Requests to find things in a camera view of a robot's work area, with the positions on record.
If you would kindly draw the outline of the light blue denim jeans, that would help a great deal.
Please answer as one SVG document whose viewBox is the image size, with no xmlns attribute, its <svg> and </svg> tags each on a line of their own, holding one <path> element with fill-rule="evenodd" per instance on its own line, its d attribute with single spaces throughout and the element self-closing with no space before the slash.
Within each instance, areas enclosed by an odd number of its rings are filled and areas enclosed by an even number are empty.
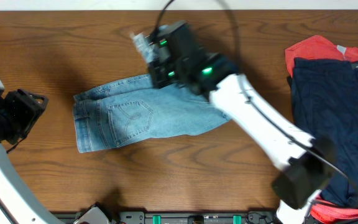
<svg viewBox="0 0 358 224">
<path fill-rule="evenodd" d="M 80 153 L 116 149 L 150 138 L 196 136 L 230 118 L 187 88 L 153 87 L 150 75 L 96 86 L 74 97 Z"/>
</svg>

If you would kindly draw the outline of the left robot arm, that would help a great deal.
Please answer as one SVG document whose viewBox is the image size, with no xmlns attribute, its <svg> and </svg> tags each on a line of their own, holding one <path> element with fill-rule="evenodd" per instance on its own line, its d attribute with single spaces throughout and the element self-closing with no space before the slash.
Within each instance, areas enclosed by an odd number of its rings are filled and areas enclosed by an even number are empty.
<svg viewBox="0 0 358 224">
<path fill-rule="evenodd" d="M 3 141 L 16 147 L 45 111 L 48 99 L 25 90 L 0 91 L 0 223 L 110 223 L 110 218 L 93 205 L 73 218 L 58 217 L 35 197 L 13 167 Z"/>
</svg>

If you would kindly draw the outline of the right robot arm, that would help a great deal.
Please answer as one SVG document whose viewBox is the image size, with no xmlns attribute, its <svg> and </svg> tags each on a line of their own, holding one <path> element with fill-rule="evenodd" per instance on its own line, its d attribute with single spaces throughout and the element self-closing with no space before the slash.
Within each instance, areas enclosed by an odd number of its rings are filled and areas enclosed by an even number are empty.
<svg viewBox="0 0 358 224">
<path fill-rule="evenodd" d="M 280 172 L 272 182 L 280 198 L 277 218 L 282 223 L 304 223 L 335 173 L 334 143 L 289 122 L 259 95 L 233 61 L 206 50 L 185 21 L 156 27 L 146 40 L 154 87 L 180 84 L 235 121 Z"/>
</svg>

